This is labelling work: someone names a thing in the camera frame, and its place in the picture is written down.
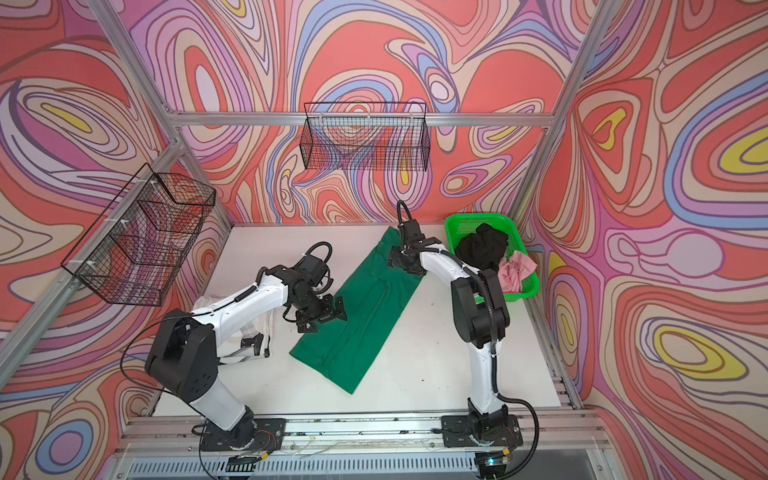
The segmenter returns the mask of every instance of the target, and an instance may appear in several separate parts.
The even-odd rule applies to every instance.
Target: green garment
[[[290,351],[328,380],[353,393],[379,355],[386,337],[400,318],[422,278],[387,266],[400,234],[388,228],[355,273],[339,289],[347,321],[331,320],[305,333]]]

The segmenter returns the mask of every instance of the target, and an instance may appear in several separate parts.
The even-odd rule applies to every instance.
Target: vented metal panel
[[[203,457],[208,471],[230,477],[280,475],[344,475],[372,473],[473,472],[474,454],[468,452],[399,454],[273,455],[254,465],[227,468],[225,458]],[[112,478],[191,478],[207,475],[196,456],[124,458]]]

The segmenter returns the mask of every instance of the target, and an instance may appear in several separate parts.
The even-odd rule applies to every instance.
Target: psychedelic patterned wall
[[[594,10],[584,0],[122,3],[179,111],[303,111],[305,101],[345,98],[551,111]]]
[[[388,222],[400,199],[421,221],[506,213],[541,133],[458,127],[450,151],[432,138],[427,171],[383,172],[304,170],[300,127],[184,130],[234,223]]]
[[[625,2],[522,221],[627,477],[768,478],[768,2]]]
[[[592,2],[125,2],[171,108],[303,111],[305,101],[425,101],[435,112],[550,112]],[[541,129],[432,129],[426,172],[305,172],[296,127],[184,135],[237,223],[420,220],[508,211]]]
[[[71,245],[165,140],[78,0],[0,2],[0,338]],[[0,393],[0,478],[90,479],[151,391],[121,350],[167,309],[189,308],[223,246],[212,220],[160,309],[78,292]],[[142,378],[143,339],[127,367]]]

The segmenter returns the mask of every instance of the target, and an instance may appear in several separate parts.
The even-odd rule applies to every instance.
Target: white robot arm
[[[402,219],[400,207],[405,208],[408,220]],[[436,238],[426,238],[403,202],[398,202],[398,218],[401,244],[392,248],[389,265],[414,275],[434,273],[450,286],[453,323],[467,342],[472,377],[467,433],[477,445],[488,445],[505,434],[509,419],[507,400],[517,400],[505,400],[496,385],[497,357],[509,326],[498,274],[469,266]],[[478,296],[483,297],[481,303],[475,301]]]
[[[311,254],[320,245],[328,247],[325,260]],[[327,242],[316,243],[293,267],[263,268],[254,283],[223,300],[189,313],[174,310],[164,317],[144,370],[210,420],[215,425],[213,436],[227,448],[246,449],[253,442],[253,412],[218,379],[217,347],[279,306],[296,308],[299,333],[316,332],[316,323],[346,320],[341,297],[322,296],[333,281],[327,265],[331,253]],[[328,280],[319,288],[325,277]]]

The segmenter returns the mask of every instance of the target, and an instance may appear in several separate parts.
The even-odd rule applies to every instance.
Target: wire mesh basket
[[[161,306],[214,207],[216,191],[182,174],[156,172],[134,188],[141,189],[136,199],[79,267],[69,270],[67,258],[96,222],[61,266],[105,302]]]
[[[427,106],[422,102],[304,104],[300,150],[307,170],[426,170]]]

